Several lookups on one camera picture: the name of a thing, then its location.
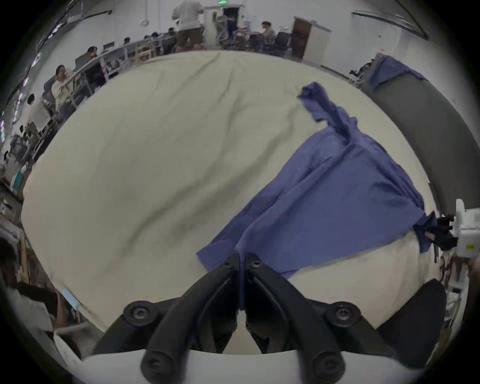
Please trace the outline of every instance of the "white tablecloth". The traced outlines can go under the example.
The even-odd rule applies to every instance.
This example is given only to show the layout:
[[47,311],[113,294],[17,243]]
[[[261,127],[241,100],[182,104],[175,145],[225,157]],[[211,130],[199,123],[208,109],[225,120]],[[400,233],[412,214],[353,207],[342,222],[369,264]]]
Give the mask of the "white tablecloth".
[[[254,53],[175,54],[104,86],[34,168],[22,220],[53,284],[67,287],[102,330],[132,301],[182,295],[205,274],[196,252],[325,126],[297,99],[312,81],[383,145],[432,211],[427,176],[405,138],[344,80]],[[307,298],[355,303],[378,326],[436,275],[432,263],[410,232],[290,281]]]

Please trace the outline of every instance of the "woman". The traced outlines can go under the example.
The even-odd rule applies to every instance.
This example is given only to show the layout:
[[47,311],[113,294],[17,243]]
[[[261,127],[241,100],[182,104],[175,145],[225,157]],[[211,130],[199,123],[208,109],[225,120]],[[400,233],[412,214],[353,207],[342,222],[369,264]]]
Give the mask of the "woman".
[[269,21],[264,21],[262,23],[262,28],[265,30],[263,33],[265,44],[273,45],[275,43],[276,33],[272,29],[272,23]]
[[68,101],[73,92],[73,83],[63,87],[63,84],[73,76],[73,72],[70,68],[59,65],[55,70],[55,74],[57,79],[52,85],[52,95],[55,98],[55,106],[59,110],[60,105]]

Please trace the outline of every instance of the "black chair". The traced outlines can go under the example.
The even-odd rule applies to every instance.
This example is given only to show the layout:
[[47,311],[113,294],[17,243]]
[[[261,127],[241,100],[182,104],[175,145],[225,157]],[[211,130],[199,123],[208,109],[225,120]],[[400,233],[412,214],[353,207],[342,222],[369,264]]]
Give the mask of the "black chair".
[[288,42],[290,41],[290,33],[286,32],[278,32],[276,35],[275,43],[273,44],[272,54],[275,56],[285,56],[285,52],[287,51]]
[[57,80],[57,75],[53,75],[51,78],[48,79],[48,81],[43,84],[43,94],[42,94],[42,97],[48,101],[52,106],[53,108],[55,108],[55,98],[53,97],[53,94],[52,94],[52,85],[54,82],[56,82]]

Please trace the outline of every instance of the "blue shirt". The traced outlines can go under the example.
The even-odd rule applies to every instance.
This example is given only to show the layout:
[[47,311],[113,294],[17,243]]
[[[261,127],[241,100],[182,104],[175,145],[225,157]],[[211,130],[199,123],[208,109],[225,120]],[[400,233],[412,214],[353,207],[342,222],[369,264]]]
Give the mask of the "blue shirt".
[[388,244],[415,228],[420,251],[434,225],[423,198],[357,119],[317,83],[299,96],[315,121],[311,136],[227,226],[197,255],[212,270],[232,253],[255,253],[285,277],[295,271]]

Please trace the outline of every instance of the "screw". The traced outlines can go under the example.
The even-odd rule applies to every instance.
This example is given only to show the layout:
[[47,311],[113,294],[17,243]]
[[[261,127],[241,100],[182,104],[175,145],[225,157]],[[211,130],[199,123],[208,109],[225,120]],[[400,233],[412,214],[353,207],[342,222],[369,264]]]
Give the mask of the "screw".
[[143,320],[148,317],[148,309],[144,307],[135,308],[132,312],[132,316],[136,320]]
[[349,307],[342,306],[337,309],[337,311],[335,312],[335,316],[337,317],[337,319],[345,321],[350,320],[353,316],[353,313]]

